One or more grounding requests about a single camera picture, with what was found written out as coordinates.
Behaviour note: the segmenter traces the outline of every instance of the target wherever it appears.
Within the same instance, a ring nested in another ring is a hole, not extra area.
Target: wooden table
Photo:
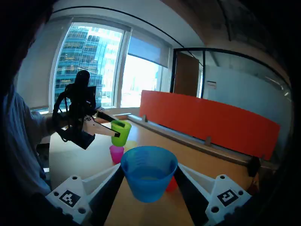
[[[243,189],[250,186],[252,178],[248,177],[246,167],[207,155],[129,122],[132,129],[128,140],[136,141],[139,146],[163,147],[174,153],[179,163],[204,175],[215,178],[226,174]],[[83,150],[53,134],[49,149],[52,188],[73,174],[84,179],[111,167],[111,145],[110,137],[97,134],[92,144]],[[179,189],[165,193],[154,203],[142,203],[133,197],[124,178],[105,225],[193,225],[193,222]]]

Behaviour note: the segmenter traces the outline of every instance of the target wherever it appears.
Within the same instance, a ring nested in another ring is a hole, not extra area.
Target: plastic cup
[[[169,185],[166,188],[166,192],[172,192],[177,188],[178,184],[176,183],[175,177],[172,177]]]
[[[178,166],[170,151],[153,146],[136,147],[124,153],[121,167],[136,199],[155,202],[161,198]]]
[[[124,147],[117,147],[114,145],[110,146],[110,153],[111,153],[112,161],[115,164],[120,163],[124,150],[125,150]]]
[[[123,147],[126,143],[126,140],[128,139],[129,132],[132,128],[132,125],[126,121],[119,120],[119,122],[122,122],[125,124],[125,127],[121,127],[115,122],[118,122],[118,120],[113,120],[111,122],[111,129],[115,130],[120,133],[119,137],[112,137],[112,144],[117,147]]]
[[[128,140],[126,143],[125,143],[125,152],[127,152],[128,150],[132,149],[132,148],[135,148],[137,147],[138,144],[136,141],[133,141],[133,140]]]

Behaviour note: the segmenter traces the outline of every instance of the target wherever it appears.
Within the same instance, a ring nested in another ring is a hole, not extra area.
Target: pink cup
[[[115,164],[120,163],[124,150],[125,150],[124,147],[117,147],[115,145],[110,146],[112,161]]]

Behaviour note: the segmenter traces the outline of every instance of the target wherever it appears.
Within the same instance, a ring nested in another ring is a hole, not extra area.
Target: skyscraper
[[[74,24],[63,43],[55,77],[55,96],[74,83],[80,70],[90,73],[90,86],[96,86],[96,102],[112,105],[112,91],[117,52],[122,33],[97,27]]]

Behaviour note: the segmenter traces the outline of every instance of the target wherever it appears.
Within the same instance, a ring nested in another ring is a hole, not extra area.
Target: red divider panel
[[[251,156],[269,160],[280,126],[250,111],[228,104],[175,93],[142,91],[140,116]]]

